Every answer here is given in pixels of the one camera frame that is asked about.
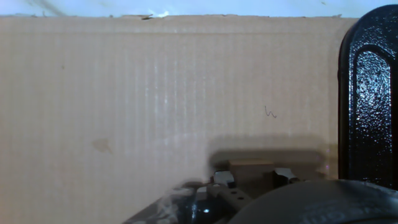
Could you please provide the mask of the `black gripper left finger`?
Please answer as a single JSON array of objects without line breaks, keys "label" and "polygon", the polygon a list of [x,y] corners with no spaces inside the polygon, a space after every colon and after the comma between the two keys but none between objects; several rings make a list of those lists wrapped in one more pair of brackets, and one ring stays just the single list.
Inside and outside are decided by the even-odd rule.
[{"label": "black gripper left finger", "polygon": [[214,172],[211,183],[206,186],[206,192],[232,212],[238,212],[252,202],[248,194],[237,188],[236,181],[229,170]]}]

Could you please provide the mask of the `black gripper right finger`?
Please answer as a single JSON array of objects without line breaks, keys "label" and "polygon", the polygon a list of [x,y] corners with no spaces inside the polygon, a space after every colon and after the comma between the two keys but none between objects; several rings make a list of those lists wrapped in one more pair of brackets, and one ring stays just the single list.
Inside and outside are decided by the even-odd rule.
[{"label": "black gripper right finger", "polygon": [[275,168],[272,172],[272,184],[275,189],[296,182],[300,182],[300,179],[289,168]]}]

